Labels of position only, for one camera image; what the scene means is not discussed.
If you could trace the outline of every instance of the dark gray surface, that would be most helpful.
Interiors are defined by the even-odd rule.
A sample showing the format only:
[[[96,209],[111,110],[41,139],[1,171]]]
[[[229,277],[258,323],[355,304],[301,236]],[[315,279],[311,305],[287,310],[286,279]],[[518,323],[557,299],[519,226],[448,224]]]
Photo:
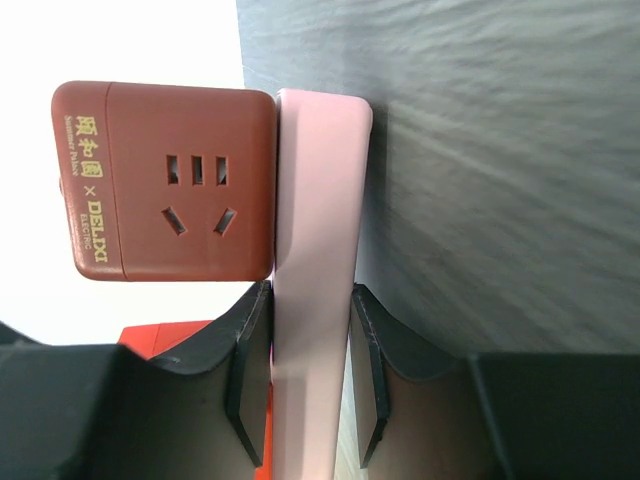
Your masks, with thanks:
[[[454,353],[638,350],[640,1],[237,3],[248,87],[374,107],[357,279],[392,314]]]

